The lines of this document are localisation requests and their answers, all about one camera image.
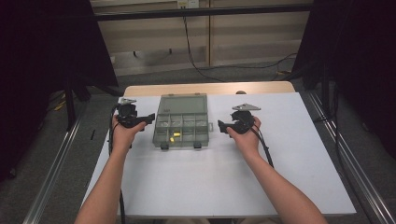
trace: clear plastic organizer box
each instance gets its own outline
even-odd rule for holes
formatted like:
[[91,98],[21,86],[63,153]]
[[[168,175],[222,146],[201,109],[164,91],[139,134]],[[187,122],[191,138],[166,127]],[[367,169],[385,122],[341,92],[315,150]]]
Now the clear plastic organizer box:
[[208,142],[206,94],[163,95],[155,122],[155,147],[200,148]]

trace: person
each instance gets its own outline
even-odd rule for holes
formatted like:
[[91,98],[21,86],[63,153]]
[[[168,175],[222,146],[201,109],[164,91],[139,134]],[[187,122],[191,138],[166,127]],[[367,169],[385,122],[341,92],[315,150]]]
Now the person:
[[[256,117],[254,120],[253,129],[258,131],[261,122]],[[117,121],[113,118],[113,127],[116,125]],[[121,125],[114,128],[113,151],[91,193],[81,206],[75,223],[115,223],[126,155],[135,135],[146,125],[143,121],[131,129]],[[227,128],[227,132],[235,141],[283,223],[327,223],[314,203],[261,157],[259,139],[252,131],[239,134]]]

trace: white tabletop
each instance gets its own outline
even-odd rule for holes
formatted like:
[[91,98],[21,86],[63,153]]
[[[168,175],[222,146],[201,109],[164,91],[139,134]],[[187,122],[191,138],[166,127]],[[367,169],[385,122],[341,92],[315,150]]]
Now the white tabletop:
[[[160,96],[135,97],[139,116],[157,113]],[[152,143],[154,123],[138,133],[122,179],[125,213],[132,217],[263,217],[276,215],[233,139],[220,133],[218,119],[232,122],[232,107],[248,103],[262,110],[262,134],[276,170],[305,193],[324,215],[356,213],[299,93],[208,95],[213,123],[209,146],[201,150]],[[262,156],[265,154],[260,146]],[[107,140],[87,190],[108,158]]]

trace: forearm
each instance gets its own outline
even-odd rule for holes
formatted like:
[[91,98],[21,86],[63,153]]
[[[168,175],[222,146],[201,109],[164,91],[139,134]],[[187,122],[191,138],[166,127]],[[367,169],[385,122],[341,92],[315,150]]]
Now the forearm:
[[284,223],[326,223],[312,201],[262,157],[245,159]]
[[116,220],[126,152],[113,150],[76,223],[114,223]]

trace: human hand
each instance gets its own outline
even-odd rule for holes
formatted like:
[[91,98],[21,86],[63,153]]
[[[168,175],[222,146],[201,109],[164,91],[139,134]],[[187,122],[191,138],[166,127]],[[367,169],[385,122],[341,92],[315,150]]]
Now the human hand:
[[120,125],[116,119],[116,116],[113,116],[113,151],[121,150],[123,152],[128,152],[129,146],[134,141],[134,136],[144,129],[146,125],[147,123],[143,121],[133,128],[128,129]]
[[[254,118],[253,129],[258,132],[262,122],[256,118]],[[239,150],[242,152],[242,155],[246,158],[259,156],[259,138],[257,135],[249,130],[246,133],[239,134],[234,131],[232,128],[227,128],[227,133],[233,138]]]

